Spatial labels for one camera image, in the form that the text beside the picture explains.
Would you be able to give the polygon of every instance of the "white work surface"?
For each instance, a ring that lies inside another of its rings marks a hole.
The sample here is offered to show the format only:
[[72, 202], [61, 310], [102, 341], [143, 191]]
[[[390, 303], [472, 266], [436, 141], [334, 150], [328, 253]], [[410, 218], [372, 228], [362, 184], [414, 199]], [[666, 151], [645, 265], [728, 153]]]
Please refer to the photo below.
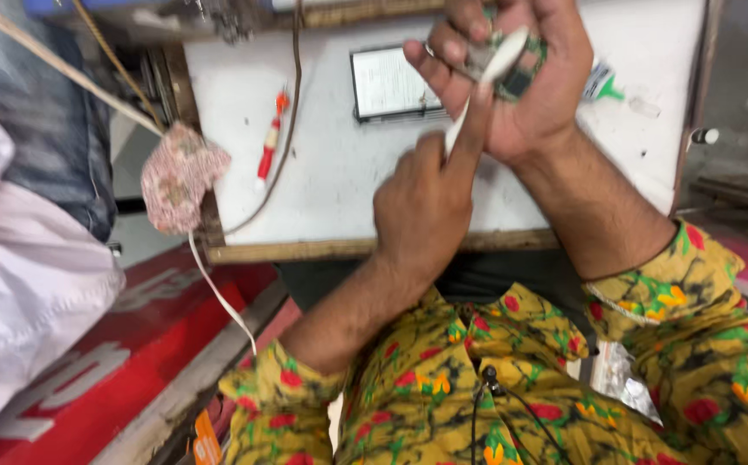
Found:
[[[704, 11], [705, 0], [581, 0], [596, 56], [617, 71], [617, 86], [627, 99], [640, 97], [658, 106], [661, 114], [648, 118], [626, 103], [603, 100], [581, 105], [578, 115], [607, 155], [664, 213], [672, 203]], [[359, 125], [352, 116], [349, 52], [424, 39], [433, 23], [431, 17], [411, 18], [303, 31], [300, 114], [292, 153], [265, 209], [227, 237], [228, 245], [375, 237], [375, 190], [421, 133], [450, 122]], [[283, 85], [291, 90], [294, 84], [291, 35], [261, 35], [235, 47], [187, 44], [185, 53], [202, 131], [233, 157], [228, 174], [215, 186], [227, 230], [250, 215], [263, 195], [254, 184], [273, 102]], [[477, 172], [473, 198], [472, 232], [547, 227], [523, 186], [487, 155]]]

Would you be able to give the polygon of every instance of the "pink cloth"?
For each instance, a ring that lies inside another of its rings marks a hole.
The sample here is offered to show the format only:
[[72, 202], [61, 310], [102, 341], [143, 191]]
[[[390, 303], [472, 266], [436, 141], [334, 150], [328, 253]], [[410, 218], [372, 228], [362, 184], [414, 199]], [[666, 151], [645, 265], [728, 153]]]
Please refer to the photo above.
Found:
[[229, 165], [230, 155], [219, 146], [174, 124], [142, 168], [142, 195], [153, 226], [165, 234], [196, 229], [204, 192]]
[[[0, 126], [0, 174], [13, 143]], [[124, 287], [111, 252], [57, 205], [0, 180], [0, 410]]]

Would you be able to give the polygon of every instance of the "right hand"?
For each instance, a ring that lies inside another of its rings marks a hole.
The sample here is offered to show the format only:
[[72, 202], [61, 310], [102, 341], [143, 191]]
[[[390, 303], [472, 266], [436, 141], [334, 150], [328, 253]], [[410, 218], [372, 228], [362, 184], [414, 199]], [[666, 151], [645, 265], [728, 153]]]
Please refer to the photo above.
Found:
[[[485, 150], [511, 167], [533, 156], [560, 152], [577, 133], [575, 111], [592, 67], [592, 47], [574, 0], [501, 0], [494, 28], [529, 26], [548, 44], [547, 59], [516, 104], [497, 100]], [[452, 118], [466, 104], [474, 81], [452, 69], [466, 58], [467, 40], [483, 42], [489, 22], [480, 0], [448, 0], [447, 22], [434, 26], [431, 56], [409, 40], [405, 58], [420, 72]]]

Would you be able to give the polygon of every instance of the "white tool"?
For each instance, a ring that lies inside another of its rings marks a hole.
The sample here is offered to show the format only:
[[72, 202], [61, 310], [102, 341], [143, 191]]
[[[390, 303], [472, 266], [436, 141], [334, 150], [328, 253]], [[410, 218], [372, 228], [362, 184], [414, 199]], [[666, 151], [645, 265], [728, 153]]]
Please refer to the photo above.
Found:
[[[517, 31], [512, 32], [509, 36], [506, 36], [501, 43], [501, 46], [497, 49], [495, 54], [492, 56], [489, 64], [483, 69], [481, 78], [478, 79], [478, 83], [493, 83], [495, 80], [500, 79], [506, 74], [509, 69], [517, 62], [518, 58], [524, 51], [526, 46], [526, 40], [529, 39], [529, 28], [527, 26], [520, 27]], [[454, 148], [454, 142], [457, 141], [457, 136], [460, 135], [460, 130], [463, 128], [463, 121], [466, 120], [466, 111], [469, 110], [469, 101], [466, 101], [466, 105], [463, 106], [463, 111], [454, 121], [454, 125], [446, 131], [446, 156], [451, 153], [451, 149]]]

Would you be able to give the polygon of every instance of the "denim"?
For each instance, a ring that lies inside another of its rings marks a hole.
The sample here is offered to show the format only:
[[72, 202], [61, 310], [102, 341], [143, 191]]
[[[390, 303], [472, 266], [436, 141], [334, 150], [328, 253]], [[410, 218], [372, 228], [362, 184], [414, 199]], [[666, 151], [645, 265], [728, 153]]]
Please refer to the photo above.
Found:
[[[21, 0], [0, 12], [77, 69], [68, 31], [25, 16]], [[106, 242], [116, 215], [109, 112], [103, 103], [0, 32], [0, 124], [15, 143], [5, 181], [48, 199]]]

